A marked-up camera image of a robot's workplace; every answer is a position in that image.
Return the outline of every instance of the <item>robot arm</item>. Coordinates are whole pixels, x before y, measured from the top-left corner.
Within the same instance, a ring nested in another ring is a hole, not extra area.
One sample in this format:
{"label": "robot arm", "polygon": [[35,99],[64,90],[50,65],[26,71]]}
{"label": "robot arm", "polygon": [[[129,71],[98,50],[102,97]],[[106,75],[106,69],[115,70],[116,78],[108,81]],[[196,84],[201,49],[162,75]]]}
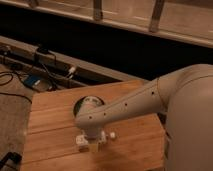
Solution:
{"label": "robot arm", "polygon": [[98,139],[102,127],[110,122],[167,110],[169,98],[182,75],[191,67],[157,78],[141,88],[106,105],[86,105],[86,98],[76,116],[76,126],[87,139]]}
{"label": "robot arm", "polygon": [[213,67],[194,65],[155,79],[112,103],[85,98],[76,125],[88,140],[100,138],[110,122],[167,110],[166,171],[213,168]]}

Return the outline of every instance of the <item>metal rod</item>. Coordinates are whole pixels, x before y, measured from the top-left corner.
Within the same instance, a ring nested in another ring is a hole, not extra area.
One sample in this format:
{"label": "metal rod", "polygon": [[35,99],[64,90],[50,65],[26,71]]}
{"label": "metal rod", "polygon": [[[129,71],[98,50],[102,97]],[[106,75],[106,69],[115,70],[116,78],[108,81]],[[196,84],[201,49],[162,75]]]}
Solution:
{"label": "metal rod", "polygon": [[156,0],[154,10],[152,13],[151,22],[149,25],[150,32],[155,33],[158,31],[158,29],[159,29],[158,26],[159,26],[159,22],[160,22],[164,4],[165,4],[165,0]]}

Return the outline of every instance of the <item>wire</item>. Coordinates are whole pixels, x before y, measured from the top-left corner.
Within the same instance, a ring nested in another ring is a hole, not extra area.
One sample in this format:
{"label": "wire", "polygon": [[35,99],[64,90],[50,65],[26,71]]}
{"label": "wire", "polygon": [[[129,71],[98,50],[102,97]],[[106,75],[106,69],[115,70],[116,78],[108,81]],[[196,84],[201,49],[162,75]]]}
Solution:
{"label": "wire", "polygon": [[55,78],[55,76],[53,76],[53,74],[47,69],[47,67],[42,62],[40,62],[40,64],[43,66],[45,72],[49,76],[49,79],[50,79],[50,82],[51,82],[51,84],[53,86],[53,89],[59,89],[57,84],[55,83],[55,79],[57,79],[57,78]]}
{"label": "wire", "polygon": [[13,166],[10,166],[9,164],[5,164],[4,166],[7,166],[7,167],[9,167],[9,168],[11,168],[11,169],[13,169],[13,170],[15,170],[15,171],[18,171],[18,169],[16,169],[16,168],[13,167]]}
{"label": "wire", "polygon": [[13,167],[13,166],[11,166],[11,165],[9,165],[9,164],[7,164],[7,163],[4,163],[3,166],[7,166],[7,167],[9,167],[9,168],[11,168],[11,169],[13,169],[13,170],[15,170],[15,171],[18,171],[18,169],[16,169],[15,167]]}
{"label": "wire", "polygon": [[15,93],[5,93],[5,92],[0,92],[1,95],[5,95],[5,96],[15,96],[15,97],[21,97],[21,98],[24,98],[26,99],[27,101],[29,101],[30,103],[32,103],[32,100],[27,97],[27,96],[24,96],[24,95],[21,95],[21,94],[15,94]]}
{"label": "wire", "polygon": [[11,73],[0,73],[0,78],[3,78],[5,76],[9,76],[10,79],[8,79],[7,81],[3,82],[3,83],[0,83],[0,86],[4,86],[4,85],[7,85],[9,84],[12,80],[13,80],[13,74]]}

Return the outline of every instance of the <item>floor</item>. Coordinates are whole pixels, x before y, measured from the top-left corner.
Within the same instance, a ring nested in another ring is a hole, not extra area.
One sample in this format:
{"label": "floor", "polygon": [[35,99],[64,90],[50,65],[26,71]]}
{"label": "floor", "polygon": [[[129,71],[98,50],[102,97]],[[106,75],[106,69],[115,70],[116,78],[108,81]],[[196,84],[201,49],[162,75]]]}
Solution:
{"label": "floor", "polygon": [[[0,64],[0,72],[7,69]],[[7,77],[0,78],[0,83],[5,82]],[[17,78],[6,86],[0,87],[0,92],[18,93],[32,99],[34,92],[25,88]],[[28,123],[31,104],[26,99],[0,94],[0,158],[7,152],[22,154],[24,138]]]}

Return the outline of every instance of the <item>wooden surface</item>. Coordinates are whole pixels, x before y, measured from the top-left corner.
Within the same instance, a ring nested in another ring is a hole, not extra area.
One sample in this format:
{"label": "wooden surface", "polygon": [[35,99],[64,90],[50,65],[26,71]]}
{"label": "wooden surface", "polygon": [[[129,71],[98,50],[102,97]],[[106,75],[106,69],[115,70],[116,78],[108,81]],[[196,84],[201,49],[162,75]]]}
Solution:
{"label": "wooden surface", "polygon": [[33,98],[21,171],[117,171],[162,167],[164,130],[155,114],[105,126],[117,139],[98,153],[79,152],[75,137],[73,105],[86,95],[106,103],[140,87],[141,81],[36,94]]}

